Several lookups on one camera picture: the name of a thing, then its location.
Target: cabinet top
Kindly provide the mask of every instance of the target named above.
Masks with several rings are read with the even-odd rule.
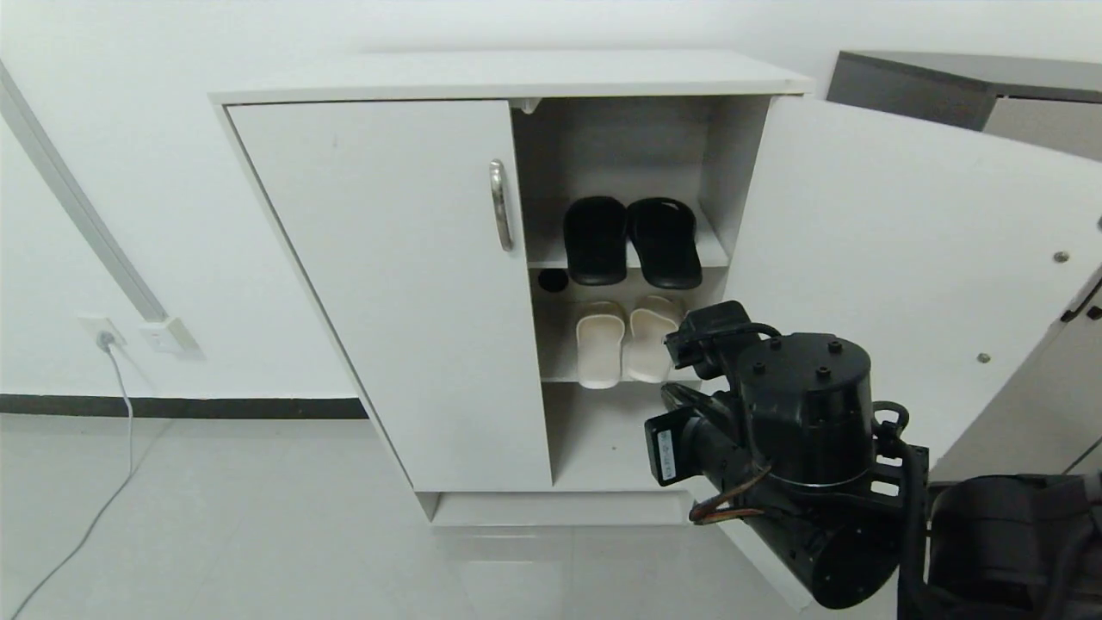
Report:
[[[727,50],[357,54],[210,94],[218,105],[370,99],[802,94],[812,80]]]

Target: white slipper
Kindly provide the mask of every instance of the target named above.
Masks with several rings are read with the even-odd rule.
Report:
[[[607,390],[620,380],[620,345],[624,312],[612,301],[582,306],[577,327],[577,383],[590,390]]]
[[[662,383],[670,374],[670,355],[662,340],[681,326],[681,307],[665,296],[651,294],[631,309],[631,342],[627,345],[627,374],[636,381]]]

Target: black slipper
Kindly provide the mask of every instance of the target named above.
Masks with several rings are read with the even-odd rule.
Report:
[[[691,289],[703,279],[696,254],[696,216],[673,198],[644,198],[628,206],[628,236],[642,276],[665,289]]]
[[[566,270],[584,285],[615,284],[627,276],[627,209],[618,199],[576,200],[562,221]]]

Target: white shoe cabinet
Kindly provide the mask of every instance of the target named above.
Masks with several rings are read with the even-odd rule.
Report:
[[[726,51],[478,52],[357,55],[212,99],[429,519],[627,524],[682,522],[685,493],[649,472],[659,388],[576,384],[577,303],[736,298],[857,342],[937,459],[1102,263],[1099,163],[810,88]],[[619,284],[542,290],[563,213],[596,194],[692,205],[704,283],[653,289],[629,250]]]

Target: black baseboard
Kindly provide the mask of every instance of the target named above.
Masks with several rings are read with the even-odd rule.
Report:
[[[136,418],[364,420],[358,399],[131,399]],[[0,394],[0,413],[39,416],[127,417],[116,396]]]

